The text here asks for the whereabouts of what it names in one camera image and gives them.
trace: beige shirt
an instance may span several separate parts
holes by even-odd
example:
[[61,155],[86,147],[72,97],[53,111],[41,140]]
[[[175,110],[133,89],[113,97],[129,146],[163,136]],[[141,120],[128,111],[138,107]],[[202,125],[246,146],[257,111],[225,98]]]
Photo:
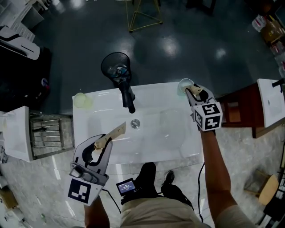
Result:
[[[122,228],[209,228],[187,204],[164,197],[127,202],[122,207],[121,217]],[[255,225],[235,205],[218,216],[216,228],[255,228]]]

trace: dark green floor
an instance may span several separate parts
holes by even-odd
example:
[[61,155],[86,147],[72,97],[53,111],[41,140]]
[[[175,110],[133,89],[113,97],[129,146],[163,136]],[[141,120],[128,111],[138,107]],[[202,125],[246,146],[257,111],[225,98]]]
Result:
[[[143,11],[154,15],[152,1],[142,1]],[[130,57],[133,86],[187,77],[221,95],[258,78],[280,78],[273,55],[251,26],[256,15],[244,1],[217,1],[213,16],[186,9],[186,0],[161,4],[163,25],[129,33],[124,1],[53,0],[34,29],[35,42],[53,53],[51,91],[42,111],[70,112],[76,93],[113,88],[100,64],[117,51]]]

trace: human arm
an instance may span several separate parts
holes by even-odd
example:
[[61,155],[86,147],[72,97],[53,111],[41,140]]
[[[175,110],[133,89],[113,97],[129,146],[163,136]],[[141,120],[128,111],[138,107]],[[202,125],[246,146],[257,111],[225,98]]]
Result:
[[212,131],[200,131],[209,208],[216,224],[218,215],[232,205],[237,205],[231,195],[231,180],[224,164],[217,139]]
[[90,206],[84,205],[86,228],[109,228],[108,215],[103,207],[100,196]]

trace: shoe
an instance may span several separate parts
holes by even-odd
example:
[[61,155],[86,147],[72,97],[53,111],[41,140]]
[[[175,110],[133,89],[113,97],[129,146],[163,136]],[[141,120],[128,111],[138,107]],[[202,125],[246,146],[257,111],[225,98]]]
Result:
[[165,178],[164,178],[164,183],[163,184],[172,184],[172,182],[174,181],[175,175],[174,172],[172,170],[168,171],[165,174]]

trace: shirt sleeve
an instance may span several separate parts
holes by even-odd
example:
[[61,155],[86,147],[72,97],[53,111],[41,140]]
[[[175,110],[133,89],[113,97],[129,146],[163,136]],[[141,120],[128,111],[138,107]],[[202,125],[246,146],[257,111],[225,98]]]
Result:
[[230,206],[219,214],[217,228],[256,228],[238,205]]

